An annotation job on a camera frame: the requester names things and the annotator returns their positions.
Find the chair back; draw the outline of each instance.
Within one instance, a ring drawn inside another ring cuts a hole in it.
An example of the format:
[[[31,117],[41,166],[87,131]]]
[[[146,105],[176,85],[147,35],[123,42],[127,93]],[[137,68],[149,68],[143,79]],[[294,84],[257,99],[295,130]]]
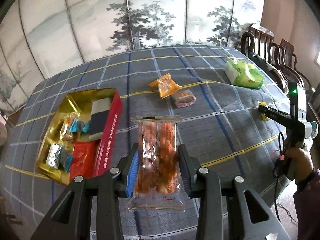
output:
[[[297,65],[297,57],[293,53],[294,46],[289,43],[286,40],[281,40],[280,45],[280,63],[287,65],[291,68],[294,68],[295,71],[297,71],[296,65]]]
[[[277,44],[272,43],[271,46],[275,46],[276,50],[279,51],[279,47]],[[254,35],[250,32],[243,33],[242,37],[241,37],[241,53],[243,55],[247,56],[250,60],[252,60],[260,68],[262,68],[263,66],[259,62],[257,62],[258,59],[255,56],[254,48],[255,48]],[[265,69],[264,71],[266,72],[267,75],[269,75],[268,72],[270,72],[271,75],[276,80],[276,83],[277,83],[278,87],[282,90],[282,92],[284,92],[285,94],[288,94],[288,88],[285,85],[284,77],[278,69],[276,69],[276,68],[271,69],[271,70]]]
[[[255,48],[254,52],[261,58],[264,58],[268,63],[272,63],[272,43],[275,39],[275,35],[272,31],[252,23],[249,26],[250,33],[254,35]]]

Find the blue checkered tablecloth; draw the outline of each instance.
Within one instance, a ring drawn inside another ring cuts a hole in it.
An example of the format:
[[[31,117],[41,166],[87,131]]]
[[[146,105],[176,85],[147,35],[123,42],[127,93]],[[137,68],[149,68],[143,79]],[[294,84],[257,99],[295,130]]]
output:
[[[137,142],[137,127],[131,116],[179,115],[180,143],[191,156],[220,176],[242,175],[263,197],[273,203],[273,163],[277,136],[285,128],[263,122],[258,101],[288,112],[287,97],[265,75],[260,90],[230,85],[224,67],[228,60],[250,62],[238,50],[217,46],[146,48],[85,63],[38,84],[21,113],[7,151],[1,188],[7,209],[23,223],[28,239],[64,186],[35,170],[35,159],[55,111],[66,94],[96,88],[116,88],[122,98],[111,167]],[[170,73],[172,79],[196,96],[196,104],[177,109],[172,98],[160,99],[148,84]],[[281,181],[284,187],[287,181]],[[186,210],[129,212],[127,199],[120,199],[125,239],[194,239],[199,200],[184,194]],[[224,217],[227,217],[225,200]],[[92,238],[96,238],[96,199],[92,205]]]

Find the wrapped candy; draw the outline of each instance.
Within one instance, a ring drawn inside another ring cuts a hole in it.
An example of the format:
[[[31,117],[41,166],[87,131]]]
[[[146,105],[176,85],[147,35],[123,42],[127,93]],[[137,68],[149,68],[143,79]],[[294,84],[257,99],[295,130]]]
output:
[[[96,141],[75,142],[70,167],[70,182],[78,175],[91,178],[94,166]]]
[[[129,210],[184,209],[180,192],[176,125],[180,117],[135,117],[139,171]]]
[[[191,106],[196,102],[196,97],[190,89],[177,91],[172,95],[172,97],[177,108]]]
[[[72,153],[68,152],[65,146],[62,146],[61,153],[60,153],[60,163],[63,166],[65,172],[70,172],[71,163],[73,160]]]
[[[75,118],[77,118],[79,114],[77,113],[70,113],[64,119],[62,128],[60,130],[60,141],[61,142],[74,142],[75,135],[70,132],[71,125]]]
[[[161,78],[151,82],[150,87],[158,86],[160,98],[165,98],[167,96],[173,95],[177,90],[181,88],[172,79],[170,73],[165,74]]]
[[[46,161],[46,164],[49,167],[52,167],[55,169],[59,167],[61,149],[62,149],[62,146],[59,145],[58,143],[54,142],[50,145],[50,149],[49,149],[49,153]]]

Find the wooden chair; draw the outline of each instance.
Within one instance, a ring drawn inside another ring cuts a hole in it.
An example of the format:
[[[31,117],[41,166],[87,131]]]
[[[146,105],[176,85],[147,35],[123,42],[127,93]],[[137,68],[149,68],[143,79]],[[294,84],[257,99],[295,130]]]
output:
[[[303,80],[303,79],[305,80],[304,88],[306,89],[307,97],[310,98],[316,90],[311,85],[309,79],[304,74],[302,74],[301,72],[299,72],[297,70],[297,61],[298,60],[297,60],[297,56],[293,53],[294,46],[286,40],[281,40],[280,45],[279,45],[279,49],[280,49],[280,53],[279,53],[280,64],[286,65],[286,66],[294,69],[295,72],[297,72],[299,74],[299,76],[301,77],[301,80]]]
[[[281,40],[279,48],[281,53],[280,63],[292,68],[292,57],[294,57],[293,66],[294,70],[297,71],[297,56],[293,53],[294,46],[286,40]]]
[[[299,83],[301,86],[304,87],[304,82],[301,78],[301,76],[299,75],[299,73],[297,73],[295,70],[293,70],[292,68],[290,68],[289,66],[282,64],[281,60],[280,60],[280,48],[277,44],[274,43],[274,64],[273,66],[280,70],[283,74],[284,79],[288,82],[290,81],[295,81],[297,83]]]
[[[255,49],[255,36],[250,32],[243,33],[243,35],[241,37],[241,53],[244,54],[245,56],[247,56],[253,62],[255,61],[255,59],[253,58],[253,56],[255,55],[254,49]],[[288,92],[286,85],[285,85],[285,82],[284,82],[284,77],[279,70],[277,70],[277,69],[267,70],[266,69],[264,71],[266,72],[267,75],[268,75],[267,72],[271,73],[271,75],[276,80],[276,83],[277,83],[278,87],[282,90],[282,92],[284,92],[285,94]]]
[[[255,40],[254,51],[261,58],[264,58],[268,63],[272,63],[272,43],[275,39],[275,35],[272,31],[252,23],[249,25],[250,33],[253,34]]]

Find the orange snack bag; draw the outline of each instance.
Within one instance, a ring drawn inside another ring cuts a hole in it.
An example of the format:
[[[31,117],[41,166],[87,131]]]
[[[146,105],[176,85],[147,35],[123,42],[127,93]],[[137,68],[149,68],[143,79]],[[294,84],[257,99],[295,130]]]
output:
[[[129,210],[183,210],[177,153],[177,116],[132,117],[138,125],[139,169]]]
[[[150,87],[158,86],[160,98],[173,95],[177,90],[181,88],[176,82],[171,79],[170,73],[165,74],[161,78],[151,82]]]

